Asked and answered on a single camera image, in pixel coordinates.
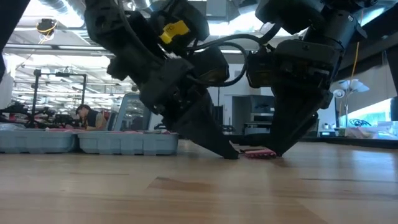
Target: metal frame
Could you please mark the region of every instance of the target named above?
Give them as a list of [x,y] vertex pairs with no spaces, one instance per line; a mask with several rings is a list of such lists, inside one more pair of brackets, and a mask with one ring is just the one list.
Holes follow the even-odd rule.
[[55,75],[56,77],[69,77],[69,76],[81,76],[83,77],[83,89],[81,93],[81,104],[83,105],[85,103],[85,92],[86,92],[86,85],[87,85],[87,74],[70,74],[70,73],[62,73],[62,72],[57,72],[57,73],[42,73],[40,69],[36,69],[33,72],[35,76],[35,84],[34,84],[34,94],[33,94],[33,102],[32,102],[32,114],[35,113],[36,110],[36,101],[37,101],[37,90],[39,89],[39,78],[42,75]]

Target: window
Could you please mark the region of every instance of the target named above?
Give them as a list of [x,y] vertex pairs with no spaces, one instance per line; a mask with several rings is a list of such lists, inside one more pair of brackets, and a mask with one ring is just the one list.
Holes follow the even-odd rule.
[[[348,114],[348,122],[350,119],[364,120],[372,126],[377,126],[378,121],[391,121],[391,99],[351,112]],[[345,115],[340,117],[340,124],[341,127],[346,127]]]

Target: gray plastic bin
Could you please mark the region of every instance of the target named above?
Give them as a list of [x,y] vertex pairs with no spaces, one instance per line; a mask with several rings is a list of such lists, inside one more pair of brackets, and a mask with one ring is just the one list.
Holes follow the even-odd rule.
[[0,131],[0,152],[32,154],[70,152],[78,144],[75,133]]
[[78,134],[80,147],[89,154],[174,155],[176,134],[122,134],[106,131]]

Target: dark hair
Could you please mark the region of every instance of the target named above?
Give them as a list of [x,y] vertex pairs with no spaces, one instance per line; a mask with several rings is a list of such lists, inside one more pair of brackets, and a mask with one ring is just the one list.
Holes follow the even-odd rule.
[[88,105],[80,105],[77,109],[76,109],[76,115],[79,113],[79,111],[83,108],[86,108],[88,110],[91,110],[91,108]]

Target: cable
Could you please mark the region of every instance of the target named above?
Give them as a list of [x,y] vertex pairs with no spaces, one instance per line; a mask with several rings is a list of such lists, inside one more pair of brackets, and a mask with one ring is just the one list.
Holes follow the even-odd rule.
[[[193,47],[196,47],[196,46],[198,45],[198,42],[199,42],[199,39],[196,38],[192,46],[193,46]],[[194,50],[191,50],[191,51],[189,52],[188,56],[191,57],[191,56],[193,55],[193,53],[195,53],[195,51],[194,51]]]
[[[362,24],[362,20],[363,20],[363,10],[361,13],[361,22],[359,24]],[[356,69],[356,63],[358,62],[358,54],[359,54],[359,42],[356,43],[356,50],[355,50],[355,58],[354,58],[354,64],[353,64],[353,70],[351,72],[351,78],[349,79],[349,87],[348,89],[351,91],[351,85],[353,83],[353,78],[354,78],[354,74],[355,74],[355,69]],[[341,116],[341,104],[342,104],[343,100],[340,100],[340,110],[339,110],[339,121],[340,121],[340,116]]]
[[53,40],[54,39],[54,36],[55,36],[55,34],[52,34],[52,35],[43,35],[43,34],[40,34],[40,40],[41,40],[41,44],[43,44],[44,42],[47,42],[47,41],[49,41],[49,40]]
[[177,7],[177,3],[178,3],[178,0],[177,1],[173,1],[173,0],[170,1],[169,14],[173,14],[175,8]]
[[349,122],[356,127],[362,127],[365,125],[372,126],[369,122],[361,119],[350,119]]
[[37,29],[37,31],[39,31],[39,32],[50,32],[51,30],[54,30],[54,28],[56,28],[57,25],[58,25],[58,21],[54,24],[53,27],[51,27],[51,28],[49,28],[49,29],[47,29],[47,30],[40,30],[40,29],[39,29],[39,23],[37,23],[37,24],[36,24],[36,29]]
[[[38,44],[43,44],[44,42],[45,42],[45,41],[43,41],[43,39],[42,39],[42,40],[40,40],[40,42],[39,42]],[[20,64],[15,68],[15,70],[17,70],[18,68],[23,67],[24,64],[33,56],[34,52],[35,52],[35,50],[33,50],[33,53],[31,53],[31,54],[24,60],[24,62],[20,63]]]
[[255,35],[251,35],[251,34],[234,34],[234,35],[229,35],[227,37],[223,37],[217,40],[213,40],[210,42],[207,42],[205,44],[196,46],[196,47],[187,47],[185,50],[186,51],[191,51],[191,50],[201,50],[201,49],[205,49],[214,45],[220,45],[223,42],[229,41],[229,40],[234,40],[234,39],[250,39],[253,40],[255,42],[257,42],[259,45],[261,45],[261,41],[260,38],[256,37]]
[[127,20],[126,15],[124,14],[124,8],[123,8],[123,0],[118,0],[118,6],[119,6],[119,16],[120,20],[122,20],[123,26],[126,29],[126,31],[129,33],[130,37],[132,38],[134,45],[144,54],[146,54],[148,57],[150,57],[155,63],[158,63],[159,65],[163,64],[163,61],[156,57],[151,51],[147,49],[147,47],[140,41],[140,39],[137,37],[136,33],[134,30],[131,28],[129,21]]
[[280,24],[274,24],[272,28],[260,38],[260,43],[268,43],[272,38],[276,36],[276,34],[280,31],[280,28]]
[[204,81],[204,80],[199,80],[197,78],[192,77],[191,75],[189,75],[187,78],[189,78],[190,80],[194,81],[197,84],[206,85],[206,86],[213,86],[213,87],[231,86],[231,85],[234,85],[235,83],[237,83],[238,81],[240,81],[242,79],[242,77],[246,73],[246,69],[247,69],[248,53],[245,51],[245,49],[242,46],[240,46],[239,44],[236,44],[236,43],[232,43],[232,42],[220,43],[220,44],[218,44],[218,46],[219,47],[221,47],[221,46],[235,47],[235,48],[239,49],[242,52],[243,57],[244,57],[244,64],[243,64],[243,68],[241,70],[241,73],[234,80],[231,80],[229,82],[223,82],[223,83],[215,83],[215,82],[208,82],[208,81]]

